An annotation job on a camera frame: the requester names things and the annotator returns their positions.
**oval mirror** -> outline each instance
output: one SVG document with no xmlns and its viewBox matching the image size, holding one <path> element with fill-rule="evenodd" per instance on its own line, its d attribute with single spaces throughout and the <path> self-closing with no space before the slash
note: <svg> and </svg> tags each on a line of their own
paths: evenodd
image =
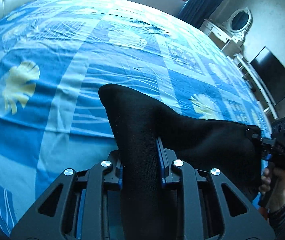
<svg viewBox="0 0 285 240">
<path fill-rule="evenodd" d="M 234 16 L 232 23 L 231 23 L 232 30 L 234 30 L 234 31 L 241 30 L 242 28 L 244 28 L 247 25 L 248 20 L 249 20 L 249 14 L 248 13 L 246 13 L 244 11 L 237 13 Z"/>
</svg>

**blue floral bedspread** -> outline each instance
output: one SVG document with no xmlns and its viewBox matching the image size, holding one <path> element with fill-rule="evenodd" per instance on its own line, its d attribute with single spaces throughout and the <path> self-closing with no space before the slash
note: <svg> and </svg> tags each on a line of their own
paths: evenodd
<svg viewBox="0 0 285 240">
<path fill-rule="evenodd" d="M 117 149 L 98 89 L 131 87 L 203 119 L 268 126 L 201 31 L 125 0 L 37 0 L 0 20 L 0 227 L 8 235 L 65 169 Z"/>
</svg>

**dark blue curtain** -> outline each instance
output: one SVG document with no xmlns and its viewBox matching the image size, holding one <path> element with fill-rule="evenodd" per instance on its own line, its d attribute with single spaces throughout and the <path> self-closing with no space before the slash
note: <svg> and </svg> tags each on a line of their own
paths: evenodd
<svg viewBox="0 0 285 240">
<path fill-rule="evenodd" d="M 200 28 L 223 0 L 187 0 L 178 14 L 178 19 Z"/>
</svg>

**television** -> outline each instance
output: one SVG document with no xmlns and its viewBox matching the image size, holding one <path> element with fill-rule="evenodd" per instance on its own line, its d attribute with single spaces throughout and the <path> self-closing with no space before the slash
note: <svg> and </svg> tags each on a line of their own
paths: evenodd
<svg viewBox="0 0 285 240">
<path fill-rule="evenodd" d="M 285 67 L 264 47 L 250 63 L 259 75 L 262 86 L 271 97 L 274 105 L 285 98 Z"/>
</svg>

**sleeve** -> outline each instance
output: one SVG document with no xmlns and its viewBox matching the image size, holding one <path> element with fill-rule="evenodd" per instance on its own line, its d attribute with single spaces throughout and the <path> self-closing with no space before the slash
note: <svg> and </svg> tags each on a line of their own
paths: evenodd
<svg viewBox="0 0 285 240">
<path fill-rule="evenodd" d="M 278 236 L 285 229 L 285 205 L 278 211 L 268 214 L 269 224 Z"/>
</svg>

